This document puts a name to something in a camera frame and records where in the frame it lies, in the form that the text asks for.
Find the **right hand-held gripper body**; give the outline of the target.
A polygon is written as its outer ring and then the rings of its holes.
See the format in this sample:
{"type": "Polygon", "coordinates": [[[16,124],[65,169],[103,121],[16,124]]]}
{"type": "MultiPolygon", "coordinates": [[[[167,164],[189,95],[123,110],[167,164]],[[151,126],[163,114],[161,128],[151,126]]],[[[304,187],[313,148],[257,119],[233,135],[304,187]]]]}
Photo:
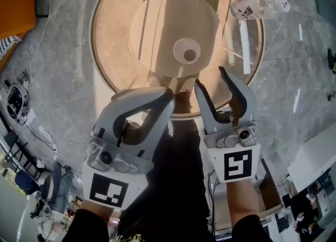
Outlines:
{"type": "Polygon", "coordinates": [[[261,145],[255,138],[256,121],[212,134],[203,134],[209,158],[221,183],[256,175],[261,145]]]}

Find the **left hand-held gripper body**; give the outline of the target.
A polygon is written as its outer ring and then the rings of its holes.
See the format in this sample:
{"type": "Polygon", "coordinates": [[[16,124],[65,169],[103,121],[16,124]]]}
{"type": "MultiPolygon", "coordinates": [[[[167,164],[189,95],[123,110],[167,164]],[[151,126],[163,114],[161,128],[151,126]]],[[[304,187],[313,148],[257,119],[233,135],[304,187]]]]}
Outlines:
{"type": "Polygon", "coordinates": [[[84,198],[102,206],[126,210],[146,189],[152,161],[94,136],[82,166],[84,198]]]}

